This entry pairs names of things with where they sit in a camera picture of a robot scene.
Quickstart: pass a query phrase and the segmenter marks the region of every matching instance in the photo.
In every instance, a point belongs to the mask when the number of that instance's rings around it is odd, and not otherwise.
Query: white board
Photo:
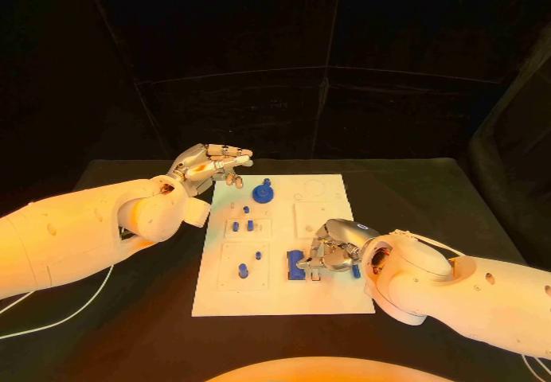
[[[265,177],[274,198],[261,205],[251,193]],[[309,253],[313,235],[327,219],[353,220],[342,176],[242,178],[242,189],[228,187],[224,181],[215,185],[192,316],[374,313],[363,276],[355,279],[351,271],[323,269],[319,281],[309,272],[306,280],[288,280],[287,251]],[[239,277],[241,263],[248,269],[245,279]]]

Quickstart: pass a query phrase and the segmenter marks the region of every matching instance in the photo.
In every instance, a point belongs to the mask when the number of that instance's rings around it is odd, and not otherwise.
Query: white cable
[[[542,363],[542,361],[539,360],[539,358],[535,358],[534,359],[537,360],[538,364],[542,366],[542,368],[545,369],[545,371],[548,372],[548,375],[551,376],[551,370],[548,369],[548,367],[545,366],[545,364]]]
[[[32,294],[35,293],[35,291],[29,292],[23,297],[17,298],[16,301],[13,301],[1,310],[0,310],[0,314],[12,307],[14,306],[16,304],[19,304]]]
[[[87,308],[87,306],[89,305],[89,303],[92,302],[92,300],[95,299],[95,297],[98,296],[101,290],[104,289],[104,285],[107,283],[107,279],[110,278],[110,275],[111,275],[111,271],[113,271],[113,265],[110,267],[110,271],[107,272],[107,276],[105,276],[105,279],[104,279],[104,282],[101,283],[100,285],[100,288],[98,290],[95,291],[94,293],[94,296],[89,298],[88,302],[82,305],[81,309],[66,318],[63,318],[61,321],[55,322],[53,324],[50,325],[46,325],[46,326],[40,326],[39,328],[35,328],[35,329],[29,329],[29,330],[25,330],[23,332],[17,332],[17,333],[12,333],[12,334],[6,334],[4,336],[0,337],[0,340],[3,340],[4,338],[10,338],[10,337],[16,337],[16,336],[20,336],[23,334],[29,334],[29,333],[35,333],[38,332],[39,330],[45,330],[45,329],[49,329],[52,327],[55,327],[56,325],[62,324],[65,321],[71,320],[82,311],[84,311],[84,308]]]
[[[450,248],[446,244],[438,243],[436,240],[433,240],[433,239],[430,239],[428,237],[424,237],[424,236],[421,236],[421,235],[417,235],[415,233],[411,233],[410,231],[401,231],[400,229],[397,229],[394,232],[391,232],[391,235],[401,235],[401,236],[414,237],[415,239],[423,240],[423,241],[427,242],[428,244],[433,244],[433,245],[436,245],[437,247],[447,249],[447,250],[451,251],[456,255],[464,256],[464,253],[462,253],[462,252],[457,251],[456,249]]]
[[[525,366],[528,367],[528,370],[531,371],[531,374],[534,374],[534,376],[537,377],[537,380],[539,380],[539,382],[547,382],[544,378],[539,377],[539,375],[537,374],[537,372],[534,371],[534,369],[531,368],[531,364],[528,363],[528,361],[525,360],[525,355],[521,354],[522,356],[522,361],[525,362]]]

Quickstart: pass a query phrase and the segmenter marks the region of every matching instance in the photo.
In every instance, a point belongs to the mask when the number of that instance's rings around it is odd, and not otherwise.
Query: table
[[[170,161],[92,161],[76,189],[163,174]],[[524,263],[454,160],[257,160],[242,174],[342,173],[356,221],[395,228],[467,254]],[[212,198],[209,189],[200,198]],[[0,341],[0,380],[205,380],[286,357],[356,357],[453,380],[529,380],[521,356],[463,338],[433,318],[421,326],[375,314],[192,318],[205,228],[182,226],[115,265],[104,291],[63,325]],[[105,271],[36,292],[0,317],[0,333],[66,317]]]

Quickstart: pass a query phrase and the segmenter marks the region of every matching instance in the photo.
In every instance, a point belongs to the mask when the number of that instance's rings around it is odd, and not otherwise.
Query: robotic arm
[[[85,278],[175,234],[182,221],[202,227],[211,206],[193,198],[252,152],[196,145],[167,175],[50,197],[0,219],[0,298]]]
[[[447,259],[433,246],[451,250]],[[410,232],[381,235],[330,219],[319,229],[301,269],[348,271],[362,261],[365,293],[401,322],[434,317],[463,336],[528,356],[551,359],[551,274],[463,255]]]

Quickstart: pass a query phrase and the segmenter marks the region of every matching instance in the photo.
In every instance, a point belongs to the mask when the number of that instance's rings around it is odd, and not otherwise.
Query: robotic hand
[[[447,259],[427,244],[454,252]],[[466,256],[444,244],[395,230],[327,220],[301,269],[346,271],[362,262],[365,293],[401,322],[434,317],[463,336],[512,352],[551,359],[551,274]]]
[[[172,237],[182,221],[202,227],[211,211],[193,198],[252,152],[196,145],[167,175],[50,197],[0,219],[0,298],[71,283]]]

